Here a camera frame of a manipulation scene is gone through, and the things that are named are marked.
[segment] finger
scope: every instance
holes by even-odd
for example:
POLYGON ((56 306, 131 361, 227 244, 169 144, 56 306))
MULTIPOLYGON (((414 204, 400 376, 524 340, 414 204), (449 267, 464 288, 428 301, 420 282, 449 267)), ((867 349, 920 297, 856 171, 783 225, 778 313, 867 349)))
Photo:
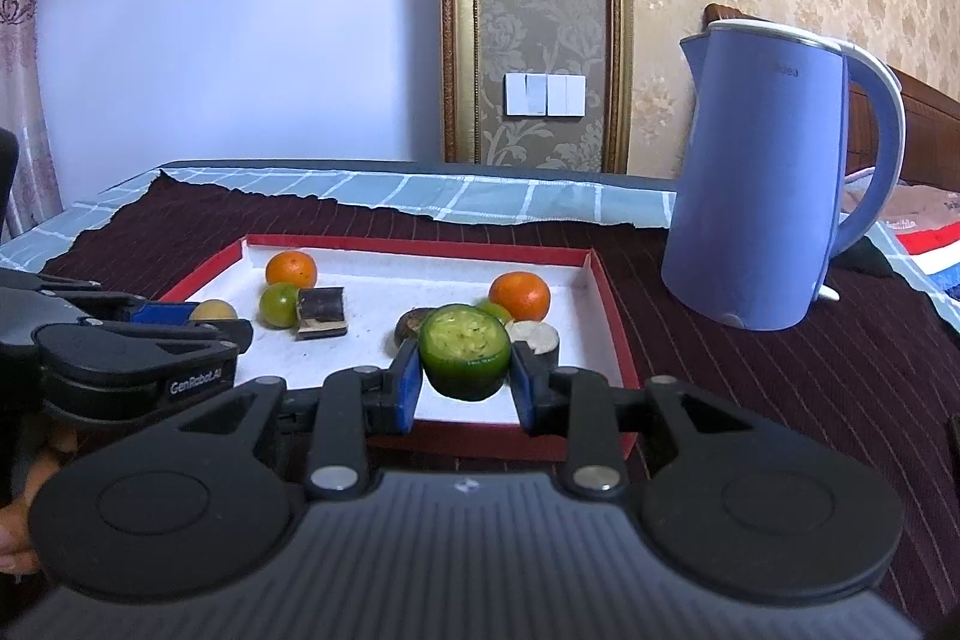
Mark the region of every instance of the finger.
POLYGON ((16 554, 30 547, 27 534, 27 504, 17 497, 0 507, 0 555, 16 554))
POLYGON ((58 453, 77 453, 77 430, 54 421, 47 435, 47 444, 58 453))
POLYGON ((50 480, 54 472, 59 469, 59 461, 56 460, 54 452, 49 448, 41 448, 40 453, 34 459, 30 470, 27 472, 27 482, 23 488, 23 501, 27 507, 34 504, 34 497, 40 487, 50 480))
POLYGON ((5 575, 32 575, 37 570, 40 570, 40 560, 36 551, 21 551, 0 557, 0 573, 5 575))

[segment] blue gripper pad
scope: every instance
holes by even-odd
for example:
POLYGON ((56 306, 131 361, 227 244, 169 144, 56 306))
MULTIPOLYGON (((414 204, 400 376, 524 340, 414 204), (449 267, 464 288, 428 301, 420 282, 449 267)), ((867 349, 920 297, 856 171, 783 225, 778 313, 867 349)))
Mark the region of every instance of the blue gripper pad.
POLYGON ((534 389, 533 378, 517 348, 510 352, 510 393, 514 396, 514 407, 517 408, 517 419, 524 432, 531 432, 534 428, 534 389))
POLYGON ((421 370, 419 351, 415 348, 400 372, 400 386, 397 388, 397 429, 402 434, 409 434, 414 426, 416 401, 419 400, 419 391, 424 384, 424 372, 421 370))
POLYGON ((200 302, 148 302, 133 311, 131 323, 150 323, 155 326, 182 326, 200 302))

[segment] gold frame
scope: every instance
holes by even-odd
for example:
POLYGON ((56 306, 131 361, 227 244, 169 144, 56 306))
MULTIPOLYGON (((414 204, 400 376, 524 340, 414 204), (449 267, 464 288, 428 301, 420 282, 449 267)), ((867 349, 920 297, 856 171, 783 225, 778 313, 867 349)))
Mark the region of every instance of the gold frame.
POLYGON ((440 0, 443 160, 480 163, 478 0, 440 0))
MULTIPOLYGON (((443 69, 443 159, 480 163, 479 0, 440 0, 443 69)), ((632 104, 632 0, 607 0, 607 111, 602 167, 624 173, 632 104)))
POLYGON ((607 116, 603 171, 625 175, 634 90, 634 0, 607 0, 607 116))

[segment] light switch panel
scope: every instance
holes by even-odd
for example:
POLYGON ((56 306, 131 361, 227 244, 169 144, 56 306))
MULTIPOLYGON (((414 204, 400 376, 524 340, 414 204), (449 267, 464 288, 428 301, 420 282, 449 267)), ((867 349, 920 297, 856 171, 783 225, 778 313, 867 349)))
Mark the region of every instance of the light switch panel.
POLYGON ((527 115, 546 115, 546 74, 527 74, 527 115))
POLYGON ((570 74, 566 78, 566 115, 582 118, 587 114, 587 78, 582 74, 570 74))
POLYGON ((546 114, 554 118, 566 115, 566 75, 546 76, 546 114))
POLYGON ((504 76, 504 92, 507 95, 506 115, 527 114, 527 76, 526 74, 507 74, 504 76))

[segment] kettle spout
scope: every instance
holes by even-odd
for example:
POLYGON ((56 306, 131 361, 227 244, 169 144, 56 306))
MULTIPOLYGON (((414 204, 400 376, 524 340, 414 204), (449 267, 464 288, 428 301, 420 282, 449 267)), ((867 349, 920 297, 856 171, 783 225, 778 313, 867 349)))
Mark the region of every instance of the kettle spout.
POLYGON ((704 63, 707 62, 709 40, 709 33, 698 33, 695 36, 680 39, 680 49, 683 49, 686 63, 690 66, 690 73, 693 74, 693 87, 698 91, 700 90, 700 75, 704 72, 704 63))

